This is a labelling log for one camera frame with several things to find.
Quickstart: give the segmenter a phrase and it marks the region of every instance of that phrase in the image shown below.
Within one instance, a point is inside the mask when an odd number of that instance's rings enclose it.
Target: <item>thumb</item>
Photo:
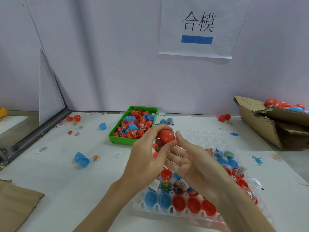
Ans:
[[[177,139],[177,142],[178,142],[177,146],[182,147],[186,151],[191,150],[192,144],[189,143],[186,139],[184,139],[183,136],[180,134],[180,132],[178,130],[176,131],[176,139]]]
[[[166,143],[165,145],[163,145],[160,150],[159,153],[157,155],[157,158],[155,159],[156,163],[161,164],[162,166],[164,165],[166,156],[168,154],[168,152],[170,152],[170,150],[177,144],[176,140],[170,141],[169,143]]]

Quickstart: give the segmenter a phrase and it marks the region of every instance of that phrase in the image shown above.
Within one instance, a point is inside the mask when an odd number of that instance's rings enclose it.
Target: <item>yellow container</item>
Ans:
[[[7,112],[5,108],[0,108],[0,118],[7,116]]]

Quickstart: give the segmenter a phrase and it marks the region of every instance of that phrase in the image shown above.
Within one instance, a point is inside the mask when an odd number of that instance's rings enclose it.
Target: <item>forearm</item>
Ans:
[[[251,199],[235,183],[220,195],[218,211],[232,232],[275,232]]]
[[[108,231],[119,212],[136,193],[122,179],[114,182],[98,205],[73,232]]]

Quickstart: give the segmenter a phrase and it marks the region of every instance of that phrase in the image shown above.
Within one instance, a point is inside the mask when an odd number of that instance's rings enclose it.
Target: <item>blue rectangle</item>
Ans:
[[[194,43],[194,44],[207,44],[207,45],[211,45],[212,37],[182,35],[181,42],[182,43]]]

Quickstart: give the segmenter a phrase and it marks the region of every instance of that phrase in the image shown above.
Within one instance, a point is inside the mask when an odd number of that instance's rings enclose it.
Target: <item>clear plastic egg tray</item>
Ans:
[[[191,142],[192,144],[199,145],[204,149],[212,148],[214,151],[216,148],[222,152],[229,151],[234,154],[234,160],[237,161],[238,165],[245,167],[241,160],[239,159],[237,153],[235,152],[234,147],[232,146],[229,138],[225,134],[216,134],[214,132],[208,133],[208,132],[192,132],[192,131],[180,131],[180,133],[183,135],[183,137]],[[273,219],[271,215],[269,214],[264,202],[261,200],[260,196],[258,195],[258,192],[249,178],[247,172],[244,173],[243,179],[248,184],[249,189],[252,190],[254,193],[254,196],[257,198],[257,204],[256,206],[259,208],[259,210],[264,214],[266,219],[272,224],[274,228],[275,224],[273,222]],[[167,209],[161,208],[159,204],[159,197],[163,193],[167,193],[171,200],[176,196],[176,193],[174,190],[171,190],[169,192],[164,192],[159,186],[159,189],[156,191],[156,194],[158,196],[157,202],[153,207],[149,207],[145,203],[145,195],[152,191],[149,187],[146,187],[142,191],[140,191],[134,198],[133,198],[133,207],[132,207],[132,214],[135,216],[140,216],[144,218],[149,219],[155,219],[155,220],[162,220],[162,221],[171,221],[175,220],[176,222],[184,222],[186,224],[191,224],[195,226],[200,226],[204,228],[211,228],[211,229],[219,229],[221,231],[229,231],[228,227],[226,226],[226,223],[224,222],[223,218],[221,217],[220,213],[216,212],[213,216],[208,216],[205,211],[202,209],[198,213],[191,213],[191,211],[188,208],[187,202],[190,198],[190,195],[188,194],[188,191],[184,192],[181,196],[184,198],[186,202],[186,207],[182,212],[177,212],[173,205],[168,207]],[[202,195],[198,194],[195,196],[196,199],[202,203],[204,201],[204,198]]]

